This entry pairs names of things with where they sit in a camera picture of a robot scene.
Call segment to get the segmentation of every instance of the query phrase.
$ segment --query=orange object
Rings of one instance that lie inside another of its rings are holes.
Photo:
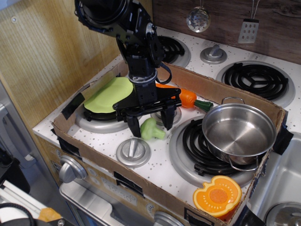
[[[156,83],[156,86],[159,88],[178,88],[175,86],[162,85],[159,83]],[[186,108],[194,107],[194,102],[197,99],[197,95],[194,92],[191,92],[189,90],[182,89],[182,88],[179,88],[179,89],[181,90],[180,99],[182,101],[182,106],[186,107]]]
[[[50,222],[53,220],[58,220],[61,219],[62,216],[57,213],[54,209],[50,207],[42,208],[40,215],[39,215],[39,220],[45,221],[45,222]]]
[[[204,188],[193,194],[197,209],[219,218],[233,210],[240,202],[241,188],[230,177],[215,176],[211,183],[203,183]]]

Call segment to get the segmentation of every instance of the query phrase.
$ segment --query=white speckled countertop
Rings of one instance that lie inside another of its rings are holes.
[[[301,77],[299,75],[301,72],[301,65],[222,44],[219,45],[220,48],[227,53],[227,60],[219,65],[210,65],[201,61],[199,57],[200,52],[208,47],[212,47],[216,43],[162,28],[158,28],[158,35],[174,37],[184,42],[191,51],[191,61],[186,67],[186,69],[195,71],[204,76],[212,77],[214,79],[216,78],[218,72],[224,67],[228,66],[229,64],[244,60],[265,62],[285,71],[290,76],[295,86],[295,98],[287,107],[285,107],[285,110],[289,112],[286,123],[287,128],[290,132],[301,132]],[[94,81],[101,75],[105,74],[108,70],[110,70],[120,61],[122,61],[121,56],[113,60],[91,81]],[[61,112],[61,110],[71,99],[72,97],[66,100],[65,103],[63,103],[60,107],[55,109],[48,117],[46,117],[36,127],[34,127],[34,133],[59,147],[59,143],[56,139],[56,136],[51,132],[51,122],[54,121],[54,118]],[[179,125],[181,125],[186,120],[191,119],[192,117],[201,116],[204,114],[203,112],[198,111],[197,109],[185,109],[181,107],[181,110],[181,120],[178,123],[174,124],[173,128],[169,131],[166,131],[164,129],[166,132],[166,138],[164,140],[152,139],[148,141],[149,145],[151,146],[150,160],[145,165],[133,170],[140,176],[148,179],[150,182],[157,185],[158,187],[163,188],[172,195],[182,199],[185,202],[188,202],[190,205],[193,205],[192,194],[197,187],[186,182],[174,170],[169,160],[168,143],[174,130]],[[143,116],[139,120],[140,125],[147,118],[149,118],[149,116]],[[68,134],[94,148],[96,151],[102,152],[103,154],[115,160],[117,160],[116,150],[119,144],[121,144],[126,139],[133,138],[133,135],[131,134],[129,129],[124,129],[122,131],[110,134],[96,134],[85,131],[77,125],[73,125]]]

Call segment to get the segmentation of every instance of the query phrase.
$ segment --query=black coil burner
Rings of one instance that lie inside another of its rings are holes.
[[[116,112],[111,113],[94,113],[85,108],[84,116],[87,121],[96,120],[96,121],[110,121],[116,119]]]
[[[177,40],[166,36],[158,36],[158,38],[164,47],[166,55],[163,62],[170,63],[174,61],[178,55],[184,55],[185,50]]]
[[[216,158],[207,148],[202,130],[202,121],[192,120],[183,133],[183,146],[185,152],[195,162],[194,169],[199,175],[233,175],[239,171],[232,168],[227,162]]]
[[[224,74],[224,83],[249,91],[268,100],[280,97],[288,79],[278,70],[266,65],[234,64]]]

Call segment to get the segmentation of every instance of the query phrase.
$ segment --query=toy carrot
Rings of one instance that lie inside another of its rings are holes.
[[[178,88],[175,86],[162,85],[159,83],[156,83],[156,86],[159,88]],[[197,100],[197,95],[194,92],[191,92],[183,88],[179,88],[179,89],[181,90],[180,99],[182,101],[183,107],[192,108],[196,106],[206,112],[208,112],[213,107],[213,104],[211,102]]]

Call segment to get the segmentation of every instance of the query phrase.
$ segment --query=wooden panel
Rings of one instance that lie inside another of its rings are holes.
[[[73,0],[23,0],[0,11],[0,26],[0,78],[30,128],[120,54],[78,22]]]
[[[260,23],[254,44],[238,44],[243,19],[251,16],[251,0],[205,0],[204,7],[210,12],[211,24],[203,33],[194,33],[186,24],[186,16],[199,5],[198,0],[153,0],[154,23],[170,30],[301,64],[299,0],[260,1],[255,15]]]

